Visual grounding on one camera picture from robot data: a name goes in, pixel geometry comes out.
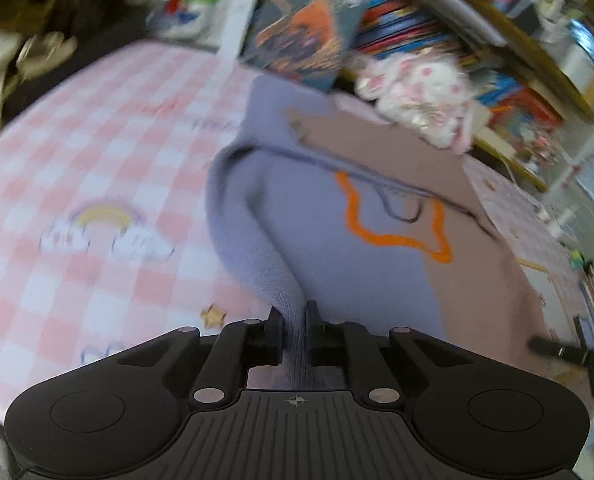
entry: book cover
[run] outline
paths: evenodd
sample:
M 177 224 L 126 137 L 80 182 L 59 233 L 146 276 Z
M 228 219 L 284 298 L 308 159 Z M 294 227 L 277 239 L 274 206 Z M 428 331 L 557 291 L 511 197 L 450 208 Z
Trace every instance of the book cover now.
M 264 0 L 244 59 L 327 91 L 368 0 Z

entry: cloud print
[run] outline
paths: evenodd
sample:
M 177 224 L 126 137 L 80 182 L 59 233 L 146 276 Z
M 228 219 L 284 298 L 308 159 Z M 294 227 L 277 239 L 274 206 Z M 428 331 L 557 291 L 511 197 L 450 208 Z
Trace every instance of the cloud print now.
M 168 238 L 145 225 L 131 225 L 112 244 L 112 254 L 131 260 L 167 260 L 173 251 Z
M 84 230 L 71 222 L 57 220 L 51 228 L 42 233 L 39 247 L 49 253 L 80 253 L 87 251 L 90 238 Z

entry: book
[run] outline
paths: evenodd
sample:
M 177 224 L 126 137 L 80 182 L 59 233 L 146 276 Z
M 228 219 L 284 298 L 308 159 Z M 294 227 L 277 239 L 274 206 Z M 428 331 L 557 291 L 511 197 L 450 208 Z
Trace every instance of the book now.
M 495 106 L 523 88 L 521 83 L 503 73 L 497 74 L 494 82 L 487 86 L 488 91 L 477 97 L 477 100 L 485 106 Z
M 435 34 L 439 32 L 441 27 L 438 23 L 427 23 L 424 25 L 420 25 L 419 27 L 409 28 L 404 30 L 401 34 L 395 34 L 385 40 L 377 41 L 376 43 L 371 43 L 368 46 L 360 48 L 361 52 L 366 54 L 379 54 L 384 50 L 387 50 L 391 47 L 400 46 L 401 43 L 405 41 L 419 39 L 423 36 L 429 36 L 431 34 Z
M 434 38 L 428 38 L 426 40 L 421 41 L 413 41 L 413 43 L 409 43 L 404 46 L 400 46 L 386 52 L 382 52 L 381 54 L 377 54 L 375 59 L 386 59 L 388 56 L 396 52 L 414 52 L 416 50 L 421 50 L 422 48 L 426 48 L 428 46 L 441 46 L 443 42 L 447 41 L 455 41 L 456 37 L 453 34 L 440 34 Z
M 415 5 L 403 7 L 402 9 L 392 10 L 391 12 L 382 14 L 381 16 L 379 16 L 378 18 L 375 18 L 374 20 L 369 20 L 368 22 L 362 22 L 361 26 L 359 27 L 359 32 L 360 32 L 360 34 L 362 32 L 368 32 L 372 28 L 380 27 L 383 25 L 387 25 L 389 23 L 396 22 L 397 20 L 400 20 L 401 18 L 406 18 L 406 17 L 410 16 L 411 14 L 414 14 L 415 12 L 418 12 L 418 11 L 419 11 L 419 7 L 417 7 Z
M 401 9 L 401 7 L 404 7 L 401 2 L 398 2 L 397 0 L 389 0 L 381 5 L 366 10 L 366 13 L 362 17 L 362 21 L 376 20 L 379 16 L 383 16 L 393 10 Z
M 264 0 L 244 60 L 327 91 L 369 0 Z
M 379 40 L 384 40 L 385 38 L 394 36 L 395 34 L 400 34 L 407 28 L 421 25 L 422 23 L 431 22 L 433 20 L 434 19 L 429 12 L 426 10 L 420 10 L 419 12 L 415 12 L 414 14 L 402 18 L 401 20 L 397 20 L 395 23 L 385 25 L 384 27 L 373 28 L 368 32 L 362 32 L 357 36 L 355 45 L 360 49 L 364 46 L 370 45 L 371 43 L 376 43 Z

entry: checkered table cover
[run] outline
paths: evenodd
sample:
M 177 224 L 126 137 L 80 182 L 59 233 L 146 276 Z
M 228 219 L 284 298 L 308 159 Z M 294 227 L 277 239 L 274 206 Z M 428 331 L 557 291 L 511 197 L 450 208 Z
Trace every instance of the checkered table cover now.
M 32 384 L 179 326 L 218 332 L 200 319 L 212 303 L 225 322 L 267 317 L 269 305 L 219 263 L 203 204 L 207 169 L 237 134 L 257 74 L 204 52 L 137 43 L 72 77 L 4 131 L 0 420 Z M 565 306 L 581 303 L 564 251 L 518 189 L 464 161 L 518 256 L 550 268 Z M 162 247 L 140 257 L 133 238 L 126 253 L 121 232 L 144 230 Z

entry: metal screw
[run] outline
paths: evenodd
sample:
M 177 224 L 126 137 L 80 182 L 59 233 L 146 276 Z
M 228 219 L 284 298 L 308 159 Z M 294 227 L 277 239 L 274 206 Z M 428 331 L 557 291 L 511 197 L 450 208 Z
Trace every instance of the metal screw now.
M 225 396 L 226 394 L 218 388 L 202 388 L 194 393 L 194 400 L 203 404 L 213 404 L 219 402 Z
M 375 388 L 368 396 L 370 400 L 374 400 L 374 402 L 378 402 L 379 404 L 390 404 L 399 400 L 399 392 L 392 388 Z

